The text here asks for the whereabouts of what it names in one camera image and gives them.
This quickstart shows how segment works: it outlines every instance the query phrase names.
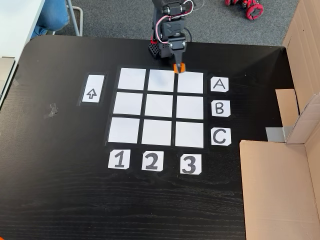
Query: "chair leg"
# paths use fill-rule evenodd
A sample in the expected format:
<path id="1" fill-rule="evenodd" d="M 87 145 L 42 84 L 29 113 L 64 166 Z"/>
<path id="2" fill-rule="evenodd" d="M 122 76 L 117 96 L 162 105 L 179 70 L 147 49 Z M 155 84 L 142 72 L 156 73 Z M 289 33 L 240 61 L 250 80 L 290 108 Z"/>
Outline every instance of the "chair leg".
<path id="1" fill-rule="evenodd" d="M 69 11 L 70 11 L 70 15 L 71 15 L 71 19 L 72 19 L 75 35 L 76 36 L 81 36 L 80 33 L 79 33 L 79 28 L 78 28 L 78 25 L 77 25 L 76 16 L 75 16 L 74 8 L 72 7 L 71 0 L 66 0 L 66 1 L 67 1 L 67 4 L 68 4 Z"/>
<path id="2" fill-rule="evenodd" d="M 74 10 L 78 10 L 80 12 L 80 26 L 79 26 L 79 34 L 82 37 L 83 31 L 84 31 L 84 11 L 82 8 L 78 6 L 73 6 L 72 7 Z"/>

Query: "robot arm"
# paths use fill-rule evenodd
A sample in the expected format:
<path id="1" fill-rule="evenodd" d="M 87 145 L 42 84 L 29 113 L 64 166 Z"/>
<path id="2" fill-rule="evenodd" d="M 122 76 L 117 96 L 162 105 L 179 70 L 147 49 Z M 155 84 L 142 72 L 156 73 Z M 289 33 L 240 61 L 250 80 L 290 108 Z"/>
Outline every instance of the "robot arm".
<path id="1" fill-rule="evenodd" d="M 192 0 L 152 0 L 153 36 L 149 50 L 157 58 L 166 58 L 174 55 L 174 71 L 183 73 L 186 70 L 182 62 L 182 55 L 186 51 L 186 36 L 181 32 L 185 28 L 185 16 L 194 8 Z"/>

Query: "arrow symbol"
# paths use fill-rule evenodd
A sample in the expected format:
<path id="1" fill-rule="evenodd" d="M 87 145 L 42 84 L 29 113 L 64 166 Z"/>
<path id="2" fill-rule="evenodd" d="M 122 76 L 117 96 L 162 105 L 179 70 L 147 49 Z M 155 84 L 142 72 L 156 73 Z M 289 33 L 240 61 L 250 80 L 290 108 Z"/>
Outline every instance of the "arrow symbol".
<path id="1" fill-rule="evenodd" d="M 95 96 L 97 96 L 96 91 L 94 88 L 91 89 L 90 92 L 88 92 L 86 95 L 89 96 L 89 99 L 93 99 Z"/>

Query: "3x3 grid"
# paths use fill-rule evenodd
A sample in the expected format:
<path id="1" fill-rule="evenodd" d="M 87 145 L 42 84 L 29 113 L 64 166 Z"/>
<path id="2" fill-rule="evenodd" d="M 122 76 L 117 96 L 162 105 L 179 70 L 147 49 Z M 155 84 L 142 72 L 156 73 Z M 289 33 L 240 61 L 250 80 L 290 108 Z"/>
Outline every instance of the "3x3 grid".
<path id="1" fill-rule="evenodd" d="M 106 145 L 203 149 L 205 84 L 202 72 L 121 68 Z"/>

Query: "blue jeans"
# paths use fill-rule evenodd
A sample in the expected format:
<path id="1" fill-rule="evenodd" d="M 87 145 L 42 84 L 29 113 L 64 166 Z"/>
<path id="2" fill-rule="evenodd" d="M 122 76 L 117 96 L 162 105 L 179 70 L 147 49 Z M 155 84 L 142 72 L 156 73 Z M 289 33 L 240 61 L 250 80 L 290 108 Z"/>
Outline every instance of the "blue jeans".
<path id="1" fill-rule="evenodd" d="M 45 0 L 31 38 L 59 31 L 69 23 L 66 0 Z"/>

